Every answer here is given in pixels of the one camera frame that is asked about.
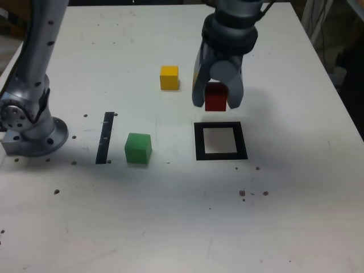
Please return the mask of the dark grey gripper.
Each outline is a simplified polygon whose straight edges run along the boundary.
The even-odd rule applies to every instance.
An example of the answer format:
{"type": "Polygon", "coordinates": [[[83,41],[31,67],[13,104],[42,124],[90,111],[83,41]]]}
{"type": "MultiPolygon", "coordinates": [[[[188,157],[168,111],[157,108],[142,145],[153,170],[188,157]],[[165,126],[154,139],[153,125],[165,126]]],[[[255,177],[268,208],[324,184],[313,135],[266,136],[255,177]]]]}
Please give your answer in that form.
{"type": "Polygon", "coordinates": [[[244,55],[231,55],[216,51],[202,42],[193,70],[192,102],[202,107],[205,102],[205,86],[212,78],[228,89],[229,108],[238,108],[242,102],[244,88],[242,80],[242,60],[244,55]]]}

